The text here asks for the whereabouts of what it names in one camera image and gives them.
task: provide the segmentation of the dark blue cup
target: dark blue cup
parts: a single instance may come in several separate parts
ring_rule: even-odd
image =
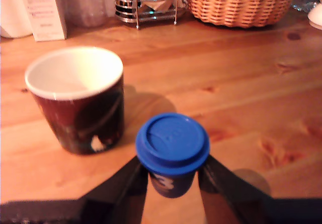
[[[178,113],[151,118],[140,129],[135,145],[154,188],[169,198],[180,197],[189,190],[196,170],[210,152],[205,129],[192,118]]]

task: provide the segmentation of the cup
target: cup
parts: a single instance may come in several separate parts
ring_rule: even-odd
[[[136,152],[164,197],[176,198],[191,187],[195,172],[209,156],[209,137],[195,120],[165,113],[148,120],[137,134]]]
[[[70,47],[35,60],[25,82],[61,146],[74,154],[109,149],[123,134],[123,63],[112,51]],[[100,144],[93,144],[97,136]]]

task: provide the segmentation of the blue lid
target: blue lid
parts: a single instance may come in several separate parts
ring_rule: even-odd
[[[151,172],[166,176],[195,171],[210,152],[204,128],[178,113],[151,118],[137,134],[135,145],[141,163]]]

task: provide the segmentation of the printed number on cup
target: printed number on cup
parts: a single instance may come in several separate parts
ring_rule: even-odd
[[[157,175],[157,174],[153,174],[161,184],[164,185],[165,188],[167,188],[168,190],[172,190],[174,188],[173,186],[173,180],[172,179],[168,179],[164,176],[161,175]]]

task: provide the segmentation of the wire rack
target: wire rack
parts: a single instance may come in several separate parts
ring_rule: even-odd
[[[166,11],[155,11],[150,8],[147,11],[141,11],[140,7],[145,1],[161,2],[167,0],[115,0],[115,15],[123,22],[136,23],[136,28],[139,29],[139,24],[146,21],[174,19],[176,25],[177,19],[187,9],[187,0],[182,0],[182,8],[178,8],[178,0],[173,0],[173,5]]]

